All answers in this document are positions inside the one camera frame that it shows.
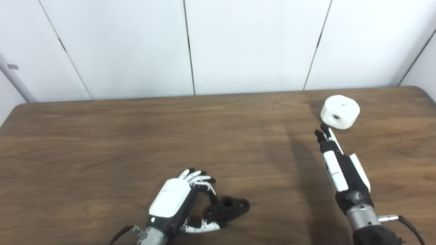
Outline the white and black right hand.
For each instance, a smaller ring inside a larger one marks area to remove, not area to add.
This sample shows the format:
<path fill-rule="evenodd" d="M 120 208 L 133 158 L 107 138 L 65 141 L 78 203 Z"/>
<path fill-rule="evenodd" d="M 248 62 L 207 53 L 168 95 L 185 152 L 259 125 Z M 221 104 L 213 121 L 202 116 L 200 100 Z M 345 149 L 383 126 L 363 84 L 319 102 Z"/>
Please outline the white and black right hand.
<path fill-rule="evenodd" d="M 336 188 L 335 200 L 353 231 L 380 226 L 369 180 L 355 154 L 344 154 L 333 130 L 325 123 L 315 130 L 326 169 Z"/>

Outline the white and black left hand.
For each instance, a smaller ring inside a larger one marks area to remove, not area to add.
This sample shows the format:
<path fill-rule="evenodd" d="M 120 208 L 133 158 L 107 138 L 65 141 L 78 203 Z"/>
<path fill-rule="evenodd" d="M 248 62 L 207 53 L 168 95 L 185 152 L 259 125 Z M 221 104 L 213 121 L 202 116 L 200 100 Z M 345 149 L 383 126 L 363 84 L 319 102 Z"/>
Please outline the white and black left hand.
<path fill-rule="evenodd" d="M 225 221 L 190 218 L 189 213 L 200 193 L 206 193 L 212 204 L 217 194 L 212 186 L 216 180 L 205 171 L 185 169 L 179 177 L 168 179 L 149 209 L 146 228 L 139 235 L 138 245 L 167 245 L 183 233 L 205 233 L 226 228 Z"/>

